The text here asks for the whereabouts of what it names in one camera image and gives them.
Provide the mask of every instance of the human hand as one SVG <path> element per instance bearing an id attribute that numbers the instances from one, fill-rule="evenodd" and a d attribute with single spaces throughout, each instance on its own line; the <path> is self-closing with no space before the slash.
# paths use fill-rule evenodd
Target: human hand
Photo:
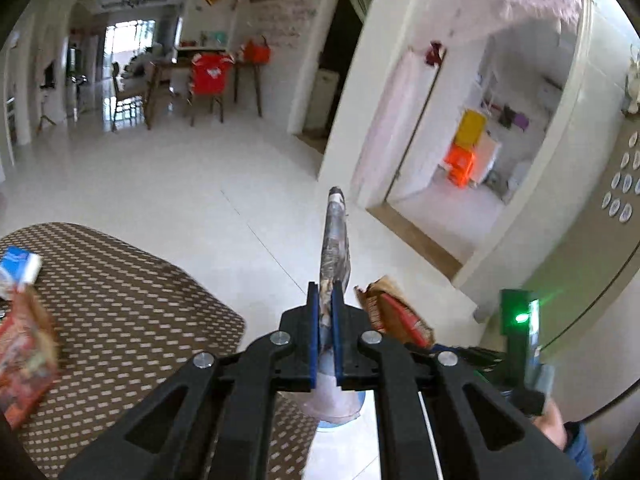
<path id="1" fill-rule="evenodd" d="M 546 402 L 545 413 L 533 421 L 533 425 L 561 451 L 566 447 L 567 434 L 562 422 L 562 415 L 556 402 L 549 398 Z"/>

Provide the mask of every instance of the purple object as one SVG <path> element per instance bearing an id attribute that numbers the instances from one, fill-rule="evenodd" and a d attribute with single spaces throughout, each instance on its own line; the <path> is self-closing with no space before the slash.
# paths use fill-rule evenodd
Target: purple object
<path id="1" fill-rule="evenodd" d="M 529 127 L 529 118 L 525 114 L 518 113 L 513 118 L 513 124 L 523 130 L 526 130 Z"/>

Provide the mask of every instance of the brown threshold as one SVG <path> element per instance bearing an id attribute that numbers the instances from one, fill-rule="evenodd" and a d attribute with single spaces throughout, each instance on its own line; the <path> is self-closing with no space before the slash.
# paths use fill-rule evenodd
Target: brown threshold
<path id="1" fill-rule="evenodd" d="M 367 211 L 450 280 L 462 268 L 462 264 L 459 261 L 393 209 L 387 202 L 367 209 Z"/>

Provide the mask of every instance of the blue sleeve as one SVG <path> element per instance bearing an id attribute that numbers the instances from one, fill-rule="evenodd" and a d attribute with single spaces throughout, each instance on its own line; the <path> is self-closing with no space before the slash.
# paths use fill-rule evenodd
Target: blue sleeve
<path id="1" fill-rule="evenodd" d="M 594 480 L 593 455 L 584 426 L 578 422 L 568 422 L 564 428 L 568 436 L 564 453 L 577 464 L 584 480 Z"/>

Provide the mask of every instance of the bolt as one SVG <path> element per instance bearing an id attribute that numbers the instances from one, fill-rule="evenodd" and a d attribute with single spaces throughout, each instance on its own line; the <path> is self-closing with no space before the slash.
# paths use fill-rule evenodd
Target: bolt
<path id="1" fill-rule="evenodd" d="M 360 336 L 362 341 L 368 345 L 377 345 L 382 341 L 382 334 L 380 332 L 376 332 L 375 330 L 367 330 L 363 332 Z"/>
<path id="2" fill-rule="evenodd" d="M 193 358 L 193 364 L 198 368 L 209 368 L 213 365 L 215 358 L 209 352 L 200 352 Z"/>
<path id="3" fill-rule="evenodd" d="M 455 366 L 458 364 L 458 356 L 453 352 L 440 352 L 438 354 L 438 361 L 443 366 Z"/>
<path id="4" fill-rule="evenodd" d="M 291 336 L 287 332 L 283 332 L 282 330 L 278 330 L 277 332 L 274 332 L 273 334 L 271 334 L 269 339 L 271 340 L 271 342 L 274 345 L 283 346 L 283 345 L 287 345 L 287 344 L 290 343 Z"/>

